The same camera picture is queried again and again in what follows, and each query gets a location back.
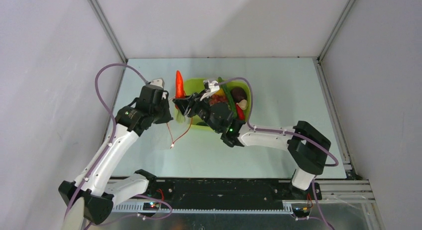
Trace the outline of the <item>orange carrot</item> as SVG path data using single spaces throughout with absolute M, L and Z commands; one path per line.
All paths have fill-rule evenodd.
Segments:
M 179 70 L 176 71 L 176 78 L 175 78 L 175 98 L 184 98 L 185 97 L 185 91 L 184 91 L 184 81 L 182 74 Z

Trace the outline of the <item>clear zip bag orange zipper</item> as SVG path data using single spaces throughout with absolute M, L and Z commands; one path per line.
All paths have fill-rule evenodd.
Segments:
M 171 144 L 169 146 L 170 149 L 173 149 L 176 145 L 176 143 L 181 140 L 191 129 L 193 125 L 193 118 L 192 117 L 186 117 L 180 113 L 178 109 L 175 111 L 175 119 L 169 123 L 166 124 Z M 179 135 L 174 136 L 172 127 L 176 127 L 176 133 Z

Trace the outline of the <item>long green cucumber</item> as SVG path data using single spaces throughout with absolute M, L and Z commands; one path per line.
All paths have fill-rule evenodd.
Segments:
M 229 88 L 227 87 L 227 84 L 221 84 L 219 87 L 223 90 L 223 92 L 224 92 L 224 94 L 227 98 L 228 107 L 233 112 L 234 118 L 237 118 L 237 110 L 236 110 L 236 107 L 235 107 L 235 102 L 234 102 L 234 99 L 233 99 L 233 97 L 230 93 Z

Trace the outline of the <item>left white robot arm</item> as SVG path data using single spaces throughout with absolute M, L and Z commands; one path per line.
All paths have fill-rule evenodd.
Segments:
M 85 170 L 74 181 L 60 184 L 58 191 L 67 206 L 84 198 L 83 217 L 100 225 L 115 205 L 138 194 L 148 199 L 156 195 L 157 184 L 138 172 L 122 184 L 112 185 L 108 181 L 127 150 L 144 131 L 153 124 L 172 120 L 168 96 L 163 86 L 149 83 L 142 87 L 139 97 L 117 112 L 111 133 Z

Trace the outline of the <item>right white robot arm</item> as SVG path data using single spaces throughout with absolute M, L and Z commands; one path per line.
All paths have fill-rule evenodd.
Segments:
M 292 128 L 250 127 L 234 117 L 226 103 L 210 105 L 197 95 L 175 98 L 173 103 L 186 117 L 198 116 L 229 147 L 263 146 L 288 152 L 296 163 L 289 191 L 295 199 L 304 198 L 314 178 L 323 173 L 332 156 L 331 142 L 310 123 L 300 120 Z

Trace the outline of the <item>short dark green cucumber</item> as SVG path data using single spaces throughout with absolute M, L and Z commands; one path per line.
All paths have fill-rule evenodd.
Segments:
M 196 125 L 198 125 L 198 126 L 208 126 L 205 122 L 203 122 L 203 121 L 201 121 L 201 122 L 198 122 Z

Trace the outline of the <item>red grape bunch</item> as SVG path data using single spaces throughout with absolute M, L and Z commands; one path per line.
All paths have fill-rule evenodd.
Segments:
M 213 106 L 217 103 L 228 103 L 228 99 L 225 95 L 221 96 L 221 95 L 214 94 L 210 97 L 209 104 Z

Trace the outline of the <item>red chili pepper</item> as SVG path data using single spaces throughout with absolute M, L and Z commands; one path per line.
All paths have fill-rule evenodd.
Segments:
M 236 107 L 236 112 L 237 112 L 237 118 L 239 120 L 244 121 L 245 115 L 244 115 L 243 109 L 238 104 L 236 104 L 235 107 Z

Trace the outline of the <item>yellow corn cob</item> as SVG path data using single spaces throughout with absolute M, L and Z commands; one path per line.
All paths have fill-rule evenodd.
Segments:
M 221 97 L 225 97 L 225 92 L 223 89 L 219 89 L 215 94 Z

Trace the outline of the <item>white garlic bulb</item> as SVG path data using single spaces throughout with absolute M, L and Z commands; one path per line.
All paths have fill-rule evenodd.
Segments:
M 243 111 L 247 110 L 248 108 L 248 101 L 246 99 L 243 99 L 236 103 Z

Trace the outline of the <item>dark purple mangosteen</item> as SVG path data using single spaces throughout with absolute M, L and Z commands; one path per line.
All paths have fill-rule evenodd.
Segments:
M 230 90 L 230 94 L 234 100 L 235 103 L 239 103 L 242 100 L 247 101 L 247 93 L 246 91 L 241 87 L 234 87 Z

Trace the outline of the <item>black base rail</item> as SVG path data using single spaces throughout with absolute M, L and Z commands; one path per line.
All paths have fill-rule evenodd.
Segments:
M 318 183 L 301 190 L 289 180 L 273 178 L 156 178 L 144 194 L 187 211 L 284 210 L 287 201 L 322 199 Z

